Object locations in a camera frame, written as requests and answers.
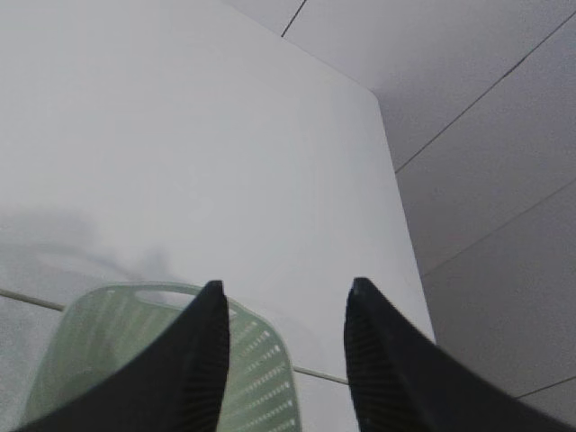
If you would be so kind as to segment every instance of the tile grout line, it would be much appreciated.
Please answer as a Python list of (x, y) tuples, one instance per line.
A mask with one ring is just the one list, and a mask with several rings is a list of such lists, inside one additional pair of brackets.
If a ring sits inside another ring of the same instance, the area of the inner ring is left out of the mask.
[(467, 247), (465, 247), (464, 249), (462, 249), (460, 252), (458, 252), (457, 254), (455, 254), (454, 256), (450, 256), (447, 260), (443, 261), (442, 263), (440, 263), (439, 265), (431, 268), (430, 270), (428, 270), (427, 272), (425, 272), (424, 274), (420, 275), (420, 279), (424, 280), (424, 278), (428, 275), (431, 275), (433, 272), (435, 272), (436, 270), (438, 270), (439, 268), (443, 267), (444, 265), (447, 265), (449, 263), (451, 263), (452, 261), (454, 261), (456, 258), (458, 258), (461, 254), (467, 252), (468, 250), (472, 249), (474, 246), (478, 245), (479, 243), (481, 243), (482, 241), (484, 241), (485, 239), (487, 239), (488, 237), (490, 237), (492, 234), (496, 234), (498, 231), (503, 230), (504, 228), (506, 228), (510, 223), (512, 223), (513, 221), (516, 221), (517, 219), (521, 218), (522, 216), (524, 216), (525, 214), (527, 214), (528, 212), (531, 212), (533, 209), (535, 209), (536, 207), (538, 207), (540, 204), (544, 204), (546, 203), (548, 200), (551, 200), (552, 198), (554, 198), (557, 194), (561, 193), (562, 191), (564, 191), (565, 189), (569, 188), (570, 186), (576, 184), (576, 178), (573, 178), (571, 181), (569, 181), (567, 184), (561, 186), (560, 188), (556, 189), (554, 192), (550, 193), (549, 195), (545, 196), (543, 199), (541, 199), (540, 201), (532, 204), (530, 207), (528, 207), (527, 209), (521, 211), (519, 214), (517, 214), (516, 216), (513, 216), (511, 219), (505, 221), (502, 225), (496, 227), (495, 229), (493, 229), (492, 231), (490, 231), (488, 234), (485, 234), (484, 236), (482, 236), (481, 238), (477, 239), (476, 241), (474, 241), (472, 244), (468, 245)]
[[(5, 297), (7, 299), (15, 300), (17, 302), (33, 304), (34, 306), (40, 306), (41, 308), (51, 309), (53, 311), (58, 312), (62, 312), (65, 309), (65, 306), (63, 304), (55, 303), (52, 301), (45, 301), (42, 299), (38, 299), (36, 297), (31, 297), (29, 295), (20, 294), (18, 292), (4, 290), (2, 288), (0, 288), (0, 297)], [(348, 385), (348, 381), (343, 378), (338, 378), (336, 376), (329, 375), (327, 373), (316, 372), (311, 369), (307, 369), (305, 367), (293, 366), (292, 370), (297, 374), (313, 376), (314, 378), (320, 378), (322, 380), (332, 381), (333, 383)]]
[(570, 378), (566, 378), (564, 380), (561, 380), (559, 382), (555, 382), (554, 384), (545, 385), (544, 387), (542, 387), (540, 389), (529, 391), (528, 393), (521, 394), (520, 396), (514, 396), (514, 399), (522, 399), (522, 398), (525, 398), (526, 396), (531, 396), (531, 395), (536, 394), (538, 392), (543, 392), (544, 390), (552, 389), (556, 385), (566, 384), (566, 383), (569, 383), (570, 381), (573, 381), (573, 380), (576, 380), (576, 375), (571, 376)]
[(468, 111), (472, 109), (485, 95), (487, 95), (495, 86), (502, 82), (507, 76), (509, 76), (514, 70), (516, 70), (524, 61), (531, 56), (538, 48), (540, 48), (546, 41), (548, 41), (556, 32), (558, 32), (574, 15), (576, 15), (576, 10), (573, 11), (568, 18), (563, 20), (557, 27), (555, 27), (550, 33), (548, 33), (540, 42), (538, 42), (522, 59), (517, 62), (514, 66), (512, 66), (504, 75), (502, 75), (495, 83), (493, 83), (490, 87), (488, 87), (485, 91), (483, 91), (480, 96), (478, 96), (472, 103), (470, 103), (460, 114), (458, 114), (453, 120), (451, 120), (444, 128), (440, 130), (429, 142), (427, 142), (422, 148), (420, 148), (416, 153), (414, 153), (409, 159), (404, 162), (395, 172), (395, 174), (399, 174), (412, 160), (417, 158), (420, 153), (422, 153), (425, 149), (428, 148), (430, 144), (436, 141), (440, 135), (442, 135), (448, 128), (450, 128), (453, 124), (455, 124), (462, 116), (464, 116)]
[(348, 385), (348, 381), (343, 378), (338, 378), (334, 375), (328, 375), (327, 373), (312, 371), (311, 369), (306, 369), (304, 367), (293, 366), (292, 370), (297, 374), (313, 376), (314, 378), (320, 378), (326, 381), (332, 381), (333, 383)]
[(2, 288), (0, 288), (0, 296), (5, 297), (7, 299), (11, 299), (11, 300), (16, 300), (17, 302), (24, 302), (24, 303), (33, 304), (35, 306), (40, 306), (41, 308), (52, 309), (53, 311), (58, 311), (58, 312), (62, 312), (65, 308), (65, 306), (63, 304), (38, 299), (36, 297), (31, 297), (29, 295), (20, 294), (18, 292), (3, 290)]
[(294, 16), (292, 17), (292, 19), (290, 20), (290, 22), (288, 22), (288, 25), (286, 26), (286, 28), (284, 29), (284, 31), (282, 32), (282, 34), (280, 35), (281, 38), (283, 38), (286, 35), (286, 32), (288, 32), (288, 29), (290, 29), (290, 27), (292, 26), (294, 20), (296, 19), (296, 17), (300, 14), (300, 11), (302, 10), (302, 8), (304, 7), (304, 5), (306, 5), (306, 2), (308, 2), (308, 0), (302, 0), (302, 3), (300, 4), (300, 7), (296, 10), (296, 13), (294, 14)]

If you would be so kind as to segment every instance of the gray tile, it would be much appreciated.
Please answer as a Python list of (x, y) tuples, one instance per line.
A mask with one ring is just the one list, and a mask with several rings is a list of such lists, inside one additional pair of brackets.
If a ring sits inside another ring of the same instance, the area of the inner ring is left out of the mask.
[(0, 297), (0, 431), (16, 426), (60, 313)]
[(347, 385), (297, 373), (302, 430), (357, 432), (358, 424)]
[(531, 394), (521, 401), (576, 427), (576, 380)]
[(576, 17), (398, 175), (425, 275), (576, 177)]
[(310, 0), (286, 38), (376, 92), (399, 167), (575, 9), (573, 0)]
[(576, 184), (423, 279), (438, 344), (514, 395), (576, 375)]
[(224, 0), (257, 23), (282, 34), (302, 0)]

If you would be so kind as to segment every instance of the basket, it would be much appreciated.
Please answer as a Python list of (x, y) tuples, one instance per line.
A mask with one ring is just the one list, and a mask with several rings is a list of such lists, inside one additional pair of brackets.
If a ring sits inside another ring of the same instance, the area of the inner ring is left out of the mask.
[[(111, 285), (71, 304), (32, 384), (22, 423), (114, 374), (157, 338), (200, 291), (191, 285)], [(265, 320), (229, 300), (230, 363), (219, 432), (300, 432), (293, 370)]]

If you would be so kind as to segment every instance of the panel seam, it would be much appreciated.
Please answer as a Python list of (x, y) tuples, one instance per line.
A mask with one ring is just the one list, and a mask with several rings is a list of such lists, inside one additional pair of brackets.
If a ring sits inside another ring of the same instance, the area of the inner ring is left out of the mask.
[(575, 375), (575, 376), (571, 376), (570, 378), (566, 378), (566, 379), (564, 379), (564, 380), (560, 380), (559, 382), (555, 382), (554, 384), (545, 385), (544, 387), (541, 387), (541, 388), (536, 389), (536, 390), (533, 390), (533, 391), (529, 391), (528, 393), (521, 394), (520, 396), (516, 396), (515, 399), (522, 399), (522, 398), (525, 398), (526, 396), (531, 396), (531, 395), (533, 395), (533, 394), (542, 392), (542, 391), (544, 391), (544, 390), (551, 389), (551, 388), (553, 388), (553, 387), (555, 387), (555, 386), (557, 386), (557, 385), (562, 385), (562, 384), (569, 383), (569, 382), (572, 381), (572, 380), (576, 380), (576, 375)]
[(440, 263), (439, 265), (436, 265), (435, 267), (433, 267), (432, 269), (428, 270), (427, 272), (425, 272), (424, 274), (420, 275), (420, 278), (422, 280), (424, 280), (425, 277), (431, 275), (432, 273), (434, 273), (436, 270), (438, 270), (439, 268), (442, 268), (443, 266), (448, 265), (449, 263), (451, 263), (452, 261), (454, 261), (455, 259), (457, 259), (461, 254), (464, 254), (466, 252), (468, 252), (470, 249), (474, 248), (475, 246), (477, 246), (479, 243), (483, 242), (485, 239), (491, 237), (492, 235), (496, 234), (498, 231), (503, 230), (504, 228), (506, 228), (508, 225), (510, 225), (512, 222), (516, 221), (517, 219), (521, 218), (522, 216), (524, 216), (525, 214), (531, 212), (533, 209), (535, 209), (536, 207), (538, 207), (541, 204), (544, 204), (546, 202), (548, 202), (549, 200), (551, 200), (552, 198), (554, 198), (557, 194), (560, 194), (561, 192), (563, 192), (565, 189), (573, 186), (574, 184), (576, 184), (576, 178), (573, 178), (571, 181), (569, 181), (567, 184), (559, 187), (558, 189), (556, 189), (554, 192), (548, 194), (547, 196), (545, 196), (543, 199), (541, 199), (538, 202), (535, 202), (534, 204), (532, 204), (530, 207), (528, 207), (527, 209), (521, 211), (520, 213), (518, 213), (517, 215), (513, 216), (511, 219), (505, 221), (503, 224), (499, 225), (497, 228), (493, 229), (492, 231), (490, 231), (488, 234), (482, 236), (481, 238), (479, 238), (478, 240), (474, 241), (473, 243), (471, 243), (469, 246), (465, 247), (464, 249), (462, 249), (460, 252), (458, 252), (457, 254), (450, 256), (447, 260), (443, 261), (442, 263)]
[(299, 367), (299, 366), (293, 366), (292, 369), (297, 374), (313, 376), (314, 378), (320, 378), (322, 380), (332, 381), (333, 383), (348, 385), (347, 380), (345, 380), (344, 378), (338, 378), (334, 375), (329, 375), (327, 373), (312, 371), (311, 369), (306, 369), (305, 367)]
[(576, 15), (576, 10), (568, 15), (568, 18), (564, 19), (558, 26), (556, 26), (550, 33), (548, 33), (542, 40), (540, 40), (522, 59), (517, 62), (514, 66), (509, 68), (504, 75), (502, 75), (495, 83), (490, 85), (486, 90), (484, 90), (480, 96), (478, 96), (472, 103), (470, 103), (462, 112), (460, 112), (453, 120), (451, 120), (444, 128), (440, 130), (430, 141), (428, 141), (423, 147), (421, 147), (416, 153), (414, 153), (409, 159), (404, 162), (397, 170), (396, 175), (399, 174), (410, 162), (417, 158), (425, 149), (430, 146), (434, 141), (436, 141), (440, 135), (444, 134), (452, 125), (454, 125), (458, 120), (462, 118), (466, 113), (468, 113), (473, 106), (475, 106), (481, 99), (484, 98), (494, 87), (501, 83), (506, 77), (508, 77), (512, 72), (514, 72), (524, 61), (530, 57), (534, 52), (540, 48), (546, 41), (548, 41), (556, 32), (558, 32), (574, 15)]
[(288, 32), (288, 29), (290, 29), (290, 27), (292, 26), (294, 20), (296, 19), (296, 17), (300, 14), (300, 11), (302, 10), (302, 8), (304, 7), (304, 5), (306, 5), (306, 2), (308, 2), (308, 0), (302, 0), (302, 3), (300, 4), (300, 7), (296, 10), (296, 13), (294, 14), (294, 16), (292, 17), (292, 19), (290, 20), (290, 22), (288, 22), (288, 25), (286, 26), (286, 28), (284, 29), (284, 31), (282, 32), (282, 34), (280, 35), (281, 38), (283, 38), (286, 35), (286, 32)]
[(12, 292), (0, 288), (0, 296), (7, 299), (16, 300), (17, 302), (24, 302), (33, 304), (35, 306), (40, 306), (41, 308), (52, 309), (53, 311), (62, 312), (65, 308), (63, 304), (55, 303), (52, 301), (46, 301), (39, 299), (37, 297), (31, 297), (30, 295), (20, 294), (19, 292)]

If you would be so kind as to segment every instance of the green plastic basket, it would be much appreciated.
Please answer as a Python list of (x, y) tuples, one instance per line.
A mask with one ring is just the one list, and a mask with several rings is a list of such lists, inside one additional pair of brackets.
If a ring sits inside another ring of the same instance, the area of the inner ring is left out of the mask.
[[(191, 285), (114, 285), (71, 304), (32, 384), (22, 423), (48, 414), (145, 349), (200, 291)], [(264, 319), (229, 300), (230, 366), (220, 432), (300, 432), (293, 370)]]

